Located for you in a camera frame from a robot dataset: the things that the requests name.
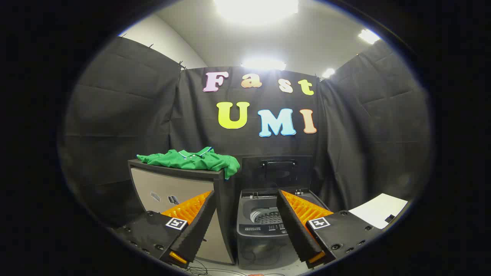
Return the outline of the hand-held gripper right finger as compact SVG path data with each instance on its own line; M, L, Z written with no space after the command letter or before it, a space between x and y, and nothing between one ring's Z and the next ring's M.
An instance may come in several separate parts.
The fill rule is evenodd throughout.
M276 204L293 248L308 268L344 258L382 234L349 211L334 213L284 190L278 190Z

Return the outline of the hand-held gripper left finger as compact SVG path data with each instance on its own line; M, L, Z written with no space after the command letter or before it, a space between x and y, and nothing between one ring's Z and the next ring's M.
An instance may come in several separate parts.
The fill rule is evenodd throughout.
M115 234L155 259L186 269L195 259L215 211L215 192L207 191L167 211L147 211L115 229Z

